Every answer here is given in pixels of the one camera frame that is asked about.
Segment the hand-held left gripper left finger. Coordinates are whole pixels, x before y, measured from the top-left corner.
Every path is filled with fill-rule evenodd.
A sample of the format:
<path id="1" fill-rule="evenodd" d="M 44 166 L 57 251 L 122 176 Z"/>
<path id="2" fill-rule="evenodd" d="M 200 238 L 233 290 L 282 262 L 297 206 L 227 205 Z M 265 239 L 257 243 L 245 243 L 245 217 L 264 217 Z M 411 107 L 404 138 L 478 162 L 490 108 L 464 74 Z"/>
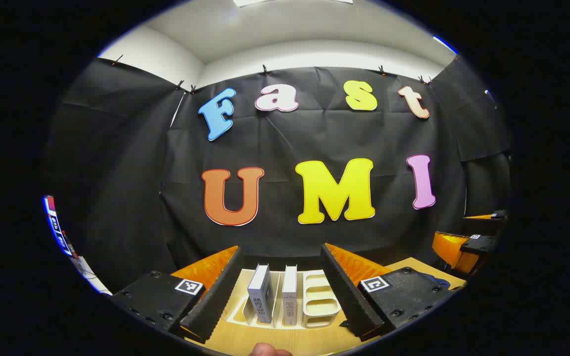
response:
<path id="1" fill-rule="evenodd" d="M 172 274 L 151 271 L 113 293 L 122 311 L 152 327 L 204 343 L 235 288 L 244 257 L 231 246 Z"/>

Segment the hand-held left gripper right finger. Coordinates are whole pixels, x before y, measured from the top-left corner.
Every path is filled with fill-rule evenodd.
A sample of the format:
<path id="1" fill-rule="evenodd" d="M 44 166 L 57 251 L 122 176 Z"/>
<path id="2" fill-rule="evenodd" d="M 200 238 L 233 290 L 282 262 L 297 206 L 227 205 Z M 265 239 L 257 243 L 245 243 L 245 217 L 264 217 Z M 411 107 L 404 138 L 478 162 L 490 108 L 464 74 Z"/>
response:
<path id="1" fill-rule="evenodd" d="M 362 342 L 407 326 L 453 295 L 443 279 L 412 267 L 389 270 L 328 243 L 320 259 L 348 328 Z"/>

